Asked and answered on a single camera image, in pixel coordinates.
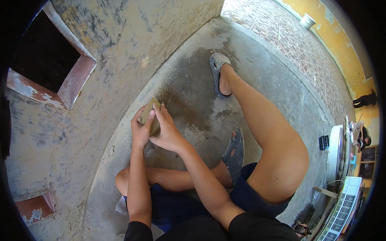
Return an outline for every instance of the white bucket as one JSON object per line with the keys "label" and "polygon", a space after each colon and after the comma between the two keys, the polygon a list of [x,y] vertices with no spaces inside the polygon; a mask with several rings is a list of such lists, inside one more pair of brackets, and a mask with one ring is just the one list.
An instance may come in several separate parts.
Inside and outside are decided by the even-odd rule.
{"label": "white bucket", "polygon": [[300,23],[306,28],[310,29],[314,24],[316,23],[315,20],[313,20],[308,14],[305,14],[301,20]]}

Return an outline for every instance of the sanding block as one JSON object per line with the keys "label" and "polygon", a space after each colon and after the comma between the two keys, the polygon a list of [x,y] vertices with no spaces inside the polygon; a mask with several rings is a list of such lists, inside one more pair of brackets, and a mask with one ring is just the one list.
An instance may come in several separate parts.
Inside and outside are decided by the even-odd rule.
{"label": "sanding block", "polygon": [[[153,110],[153,103],[155,103],[156,107],[160,110],[161,104],[158,102],[156,98],[152,97],[150,102],[147,104],[147,106],[145,107],[145,109],[142,111],[141,115],[137,119],[139,124],[144,125],[146,123],[150,111]],[[154,116],[153,123],[151,123],[150,135],[157,136],[160,133],[160,130],[161,129],[159,126],[159,121],[157,119],[157,116]]]}

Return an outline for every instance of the air conditioner unit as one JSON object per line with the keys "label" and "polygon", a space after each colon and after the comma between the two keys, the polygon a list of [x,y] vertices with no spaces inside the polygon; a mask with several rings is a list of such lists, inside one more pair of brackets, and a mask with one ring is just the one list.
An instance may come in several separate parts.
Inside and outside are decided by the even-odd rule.
{"label": "air conditioner unit", "polygon": [[355,206],[361,184],[361,177],[345,178],[343,190],[338,196],[338,201],[316,237],[316,241],[337,240]]}

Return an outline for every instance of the black shorts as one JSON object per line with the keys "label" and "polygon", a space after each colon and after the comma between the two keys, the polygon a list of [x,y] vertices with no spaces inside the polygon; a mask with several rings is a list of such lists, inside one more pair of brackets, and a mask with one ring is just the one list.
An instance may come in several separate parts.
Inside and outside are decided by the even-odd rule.
{"label": "black shorts", "polygon": [[[251,163],[241,169],[240,177],[229,194],[230,198],[234,204],[245,211],[260,209],[267,217],[275,218],[287,208],[292,197],[278,205],[272,205],[264,201],[247,183],[247,179],[252,174],[256,164]],[[165,233],[174,225],[193,217],[199,215],[211,217],[200,201],[188,195],[165,190],[158,183],[150,188],[150,192],[152,202],[151,222]]]}

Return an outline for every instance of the person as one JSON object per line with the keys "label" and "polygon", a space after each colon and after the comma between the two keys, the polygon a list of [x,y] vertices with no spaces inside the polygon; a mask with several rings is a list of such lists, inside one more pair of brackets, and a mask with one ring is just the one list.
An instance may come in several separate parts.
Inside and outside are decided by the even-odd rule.
{"label": "person", "polygon": [[355,140],[352,145],[357,146],[358,147],[358,153],[360,153],[361,151],[363,151],[363,149],[366,148],[366,146],[369,146],[371,144],[371,138],[367,133],[366,127],[364,127],[363,121],[355,122],[353,124],[354,134],[356,134],[356,131],[358,129],[360,129],[361,131],[359,133],[358,139]]}
{"label": "person", "polygon": [[[151,223],[165,232],[158,241],[299,240],[275,217],[285,210],[307,172],[306,146],[279,109],[235,73],[227,57],[214,53],[210,65],[216,94],[222,99],[236,97],[262,156],[258,163],[244,166],[233,185],[224,160],[244,154],[239,128],[230,141],[236,145],[227,148],[219,164],[210,170],[178,131],[164,104],[160,109],[153,106],[144,126],[137,122],[142,107],[131,121],[130,166],[115,180],[126,196],[130,216],[124,240],[151,241]],[[161,127],[159,137],[150,137],[154,116]],[[178,153],[187,171],[147,168],[144,148],[149,139]],[[233,190],[228,194],[225,188],[229,187]],[[197,191],[201,202],[181,193],[191,189]]]}
{"label": "person", "polygon": [[377,103],[377,95],[373,89],[371,89],[371,94],[364,95],[359,97],[356,100],[352,101],[354,108],[360,108],[362,106],[367,106],[370,104],[375,105]]}

